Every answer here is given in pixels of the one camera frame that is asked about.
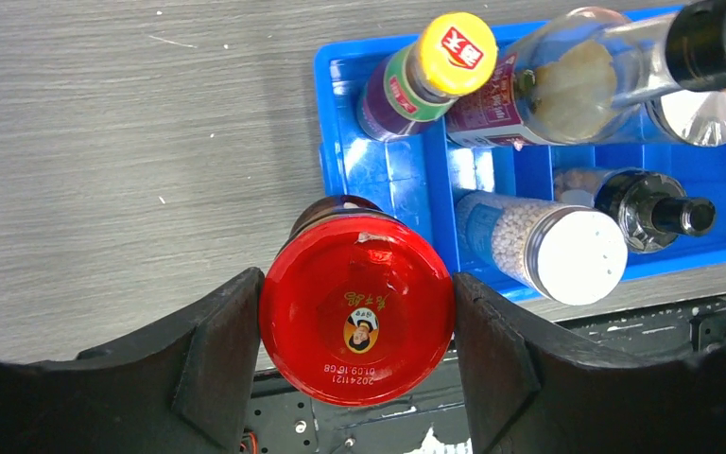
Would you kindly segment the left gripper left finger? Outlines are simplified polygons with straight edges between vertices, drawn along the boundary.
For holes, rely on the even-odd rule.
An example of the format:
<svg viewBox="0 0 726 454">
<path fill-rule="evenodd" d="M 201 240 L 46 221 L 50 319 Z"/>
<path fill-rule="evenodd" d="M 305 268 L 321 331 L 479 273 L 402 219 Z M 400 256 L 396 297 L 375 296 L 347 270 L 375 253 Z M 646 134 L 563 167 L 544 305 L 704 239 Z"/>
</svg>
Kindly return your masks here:
<svg viewBox="0 0 726 454">
<path fill-rule="evenodd" d="M 66 361 L 0 361 L 0 453 L 235 453 L 263 273 Z"/>
</svg>

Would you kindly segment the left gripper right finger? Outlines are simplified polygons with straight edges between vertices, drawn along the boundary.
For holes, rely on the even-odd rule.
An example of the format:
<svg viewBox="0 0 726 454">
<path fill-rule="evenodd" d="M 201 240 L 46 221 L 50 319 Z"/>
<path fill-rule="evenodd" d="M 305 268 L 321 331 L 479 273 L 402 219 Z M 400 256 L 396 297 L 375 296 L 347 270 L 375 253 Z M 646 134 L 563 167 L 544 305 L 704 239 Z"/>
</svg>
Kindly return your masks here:
<svg viewBox="0 0 726 454">
<path fill-rule="evenodd" d="M 641 358 L 454 277 L 455 345 L 476 453 L 726 453 L 726 343 Z"/>
</svg>

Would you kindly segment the white lid sago jar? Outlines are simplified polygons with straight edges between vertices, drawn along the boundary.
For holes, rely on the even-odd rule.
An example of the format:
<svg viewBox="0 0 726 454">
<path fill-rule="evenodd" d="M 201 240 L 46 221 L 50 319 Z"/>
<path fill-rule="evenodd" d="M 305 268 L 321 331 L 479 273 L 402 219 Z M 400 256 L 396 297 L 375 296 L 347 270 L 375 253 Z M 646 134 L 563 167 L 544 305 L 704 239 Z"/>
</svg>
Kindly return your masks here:
<svg viewBox="0 0 726 454">
<path fill-rule="evenodd" d="M 608 296 L 627 267 L 622 231 L 592 207 L 476 190 L 457 202 L 455 215 L 469 252 L 564 305 Z"/>
</svg>

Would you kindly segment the red lid chili jar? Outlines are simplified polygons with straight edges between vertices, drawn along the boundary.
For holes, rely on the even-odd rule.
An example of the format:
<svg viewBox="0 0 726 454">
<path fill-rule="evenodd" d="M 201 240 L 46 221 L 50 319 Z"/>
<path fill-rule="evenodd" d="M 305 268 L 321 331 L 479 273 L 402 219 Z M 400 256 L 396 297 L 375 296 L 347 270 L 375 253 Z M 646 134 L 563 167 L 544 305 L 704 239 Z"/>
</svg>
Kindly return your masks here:
<svg viewBox="0 0 726 454">
<path fill-rule="evenodd" d="M 259 300 L 261 339 L 279 373 L 342 407 L 415 388 L 441 362 L 455 318 L 452 278 L 433 247 L 353 195 L 301 213 Z"/>
</svg>

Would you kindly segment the small black cap shaker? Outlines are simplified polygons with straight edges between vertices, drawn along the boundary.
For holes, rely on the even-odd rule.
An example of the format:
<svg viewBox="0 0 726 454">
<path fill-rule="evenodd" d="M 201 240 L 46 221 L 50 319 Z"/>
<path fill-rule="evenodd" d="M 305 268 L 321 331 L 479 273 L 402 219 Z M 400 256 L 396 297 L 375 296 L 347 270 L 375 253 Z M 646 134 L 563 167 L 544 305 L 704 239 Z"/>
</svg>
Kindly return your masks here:
<svg viewBox="0 0 726 454">
<path fill-rule="evenodd" d="M 681 236 L 705 236 L 717 219 L 710 200 L 688 196 L 669 175 L 636 167 L 559 169 L 553 192 L 555 201 L 612 218 L 632 253 L 658 253 Z"/>
</svg>

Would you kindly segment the blue plastic divided bin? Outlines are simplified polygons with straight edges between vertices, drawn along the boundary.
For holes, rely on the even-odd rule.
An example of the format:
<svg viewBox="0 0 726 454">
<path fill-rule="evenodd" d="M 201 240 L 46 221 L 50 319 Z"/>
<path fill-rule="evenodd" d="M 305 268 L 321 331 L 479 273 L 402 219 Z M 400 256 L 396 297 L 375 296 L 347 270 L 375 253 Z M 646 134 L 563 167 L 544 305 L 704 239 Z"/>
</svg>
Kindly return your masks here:
<svg viewBox="0 0 726 454">
<path fill-rule="evenodd" d="M 705 236 L 681 236 L 658 253 L 632 253 L 624 276 L 679 271 L 726 261 L 726 145 L 698 148 L 635 130 L 628 142 L 581 145 L 506 145 L 468 148 L 447 135 L 445 119 L 423 132 L 382 142 L 361 130 L 356 107 L 376 66 L 414 43 L 420 34 L 330 44 L 316 61 L 325 187 L 331 195 L 353 195 L 376 204 L 426 240 L 449 272 L 471 272 L 500 294 L 542 296 L 485 264 L 460 244 L 455 205 L 471 191 L 555 201 L 554 174 L 573 167 L 636 167 L 678 180 L 690 197 L 717 208 Z"/>
</svg>

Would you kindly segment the clear bottle black cap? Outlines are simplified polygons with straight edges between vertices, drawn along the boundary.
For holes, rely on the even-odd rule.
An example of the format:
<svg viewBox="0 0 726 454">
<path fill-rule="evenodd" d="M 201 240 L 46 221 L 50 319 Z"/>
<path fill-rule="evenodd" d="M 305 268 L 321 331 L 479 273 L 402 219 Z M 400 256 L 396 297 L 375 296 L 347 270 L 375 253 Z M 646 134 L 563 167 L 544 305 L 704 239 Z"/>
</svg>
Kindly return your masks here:
<svg viewBox="0 0 726 454">
<path fill-rule="evenodd" d="M 726 89 L 726 1 L 633 21 L 583 7 L 509 46 L 491 78 L 447 113 L 468 147 L 606 142 L 645 102 Z"/>
</svg>

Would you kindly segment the silver lid grain jar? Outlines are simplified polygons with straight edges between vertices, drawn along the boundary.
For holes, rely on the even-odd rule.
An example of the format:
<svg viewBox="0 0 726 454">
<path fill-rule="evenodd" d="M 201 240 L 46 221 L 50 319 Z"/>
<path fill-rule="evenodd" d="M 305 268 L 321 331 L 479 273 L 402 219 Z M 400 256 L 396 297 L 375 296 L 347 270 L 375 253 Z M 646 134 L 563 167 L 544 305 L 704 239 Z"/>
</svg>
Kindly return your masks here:
<svg viewBox="0 0 726 454">
<path fill-rule="evenodd" d="M 726 144 L 726 89 L 680 91 L 648 101 L 646 109 L 665 142 L 702 148 Z"/>
</svg>

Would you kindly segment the yellow cap sauce bottle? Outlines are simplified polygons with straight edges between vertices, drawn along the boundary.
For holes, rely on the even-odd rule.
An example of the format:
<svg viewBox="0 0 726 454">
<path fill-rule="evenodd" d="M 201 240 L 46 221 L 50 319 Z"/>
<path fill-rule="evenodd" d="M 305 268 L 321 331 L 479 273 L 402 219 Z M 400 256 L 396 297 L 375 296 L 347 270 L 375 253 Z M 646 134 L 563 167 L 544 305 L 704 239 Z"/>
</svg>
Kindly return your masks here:
<svg viewBox="0 0 726 454">
<path fill-rule="evenodd" d="M 488 24 L 470 12 L 434 19 L 418 39 L 382 60 L 356 107 L 370 138 L 389 142 L 417 135 L 492 75 L 498 46 Z"/>
</svg>

